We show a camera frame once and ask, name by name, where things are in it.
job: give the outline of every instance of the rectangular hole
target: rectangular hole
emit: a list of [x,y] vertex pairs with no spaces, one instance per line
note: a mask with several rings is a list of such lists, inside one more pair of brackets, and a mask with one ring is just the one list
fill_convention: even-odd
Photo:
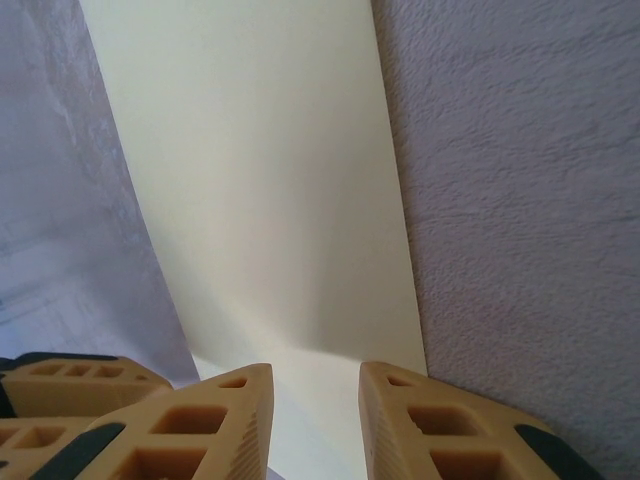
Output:
[[499,452],[432,450],[442,480],[522,480]]
[[31,370],[31,375],[54,375],[60,371],[62,365],[41,365]]
[[409,407],[413,423],[424,435],[478,435],[479,427],[455,407]]
[[122,372],[124,372],[124,368],[121,367],[100,367],[93,376],[97,378],[115,378],[120,376]]
[[242,388],[247,384],[247,379],[240,377],[229,380],[228,382],[221,383],[220,388]]
[[112,480],[191,480],[205,449],[138,448],[127,457]]
[[175,407],[164,414],[151,433],[210,435],[218,433],[226,415],[225,407]]
[[17,428],[0,428],[0,447],[18,431]]
[[67,377],[81,377],[89,370],[91,370],[91,367],[89,365],[74,365],[66,372],[64,372],[64,374]]
[[394,387],[413,387],[413,385],[406,380],[402,380],[401,378],[395,377],[393,375],[388,375],[387,380]]
[[42,448],[53,445],[65,430],[64,427],[32,428],[14,445],[14,448]]

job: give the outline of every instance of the white surface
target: white surface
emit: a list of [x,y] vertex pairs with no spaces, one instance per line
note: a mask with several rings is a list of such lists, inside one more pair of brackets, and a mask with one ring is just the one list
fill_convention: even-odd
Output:
[[270,466],[365,478],[359,362],[425,361],[367,0],[83,0],[202,377],[277,383]]

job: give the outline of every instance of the white board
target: white board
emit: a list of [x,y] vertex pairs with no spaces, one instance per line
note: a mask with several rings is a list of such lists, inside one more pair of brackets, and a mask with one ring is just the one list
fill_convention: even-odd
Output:
[[270,466],[365,478],[359,363],[425,371],[370,5],[81,3],[200,375],[271,362]]

